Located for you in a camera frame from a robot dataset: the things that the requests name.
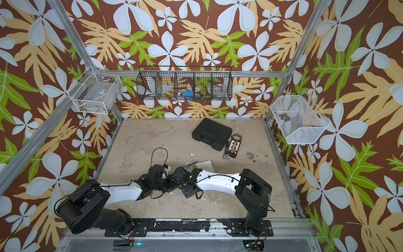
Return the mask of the white drawer jewelry box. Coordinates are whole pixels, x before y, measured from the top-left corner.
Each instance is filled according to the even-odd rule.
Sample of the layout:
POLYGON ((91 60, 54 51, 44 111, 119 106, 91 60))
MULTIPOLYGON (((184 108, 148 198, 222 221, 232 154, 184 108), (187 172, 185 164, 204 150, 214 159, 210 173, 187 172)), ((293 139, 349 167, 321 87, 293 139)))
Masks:
POLYGON ((198 169, 202 169, 202 170, 205 170, 207 172, 214 173, 214 168, 213 168, 212 162, 210 160, 204 161, 204 162, 198 162, 198 163, 196 163, 196 167, 198 169))

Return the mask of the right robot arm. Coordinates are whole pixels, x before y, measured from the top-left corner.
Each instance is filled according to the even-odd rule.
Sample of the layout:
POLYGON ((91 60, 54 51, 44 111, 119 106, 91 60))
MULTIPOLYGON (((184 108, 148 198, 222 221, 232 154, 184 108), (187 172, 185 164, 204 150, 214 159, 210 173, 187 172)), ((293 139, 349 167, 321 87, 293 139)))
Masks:
POLYGON ((250 169, 241 173, 221 174, 202 169, 177 168, 171 177, 186 198, 198 192, 217 191, 234 195, 247 210, 244 229, 257 236, 262 221, 271 210, 272 186, 250 169))

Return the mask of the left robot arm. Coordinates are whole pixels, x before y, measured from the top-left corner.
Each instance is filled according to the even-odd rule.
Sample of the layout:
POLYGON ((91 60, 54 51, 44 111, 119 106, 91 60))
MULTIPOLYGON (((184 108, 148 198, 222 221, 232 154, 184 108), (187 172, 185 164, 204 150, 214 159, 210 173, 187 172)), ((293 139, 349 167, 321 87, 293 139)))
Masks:
POLYGON ((139 201, 150 197, 153 192, 163 194, 178 187, 169 174, 167 165, 154 165, 147 174, 123 184, 102 184, 90 179, 73 193, 54 205, 60 217, 73 234, 90 228, 105 230, 106 236, 128 236, 134 230, 133 218, 125 210, 110 210, 107 205, 124 201, 139 201))

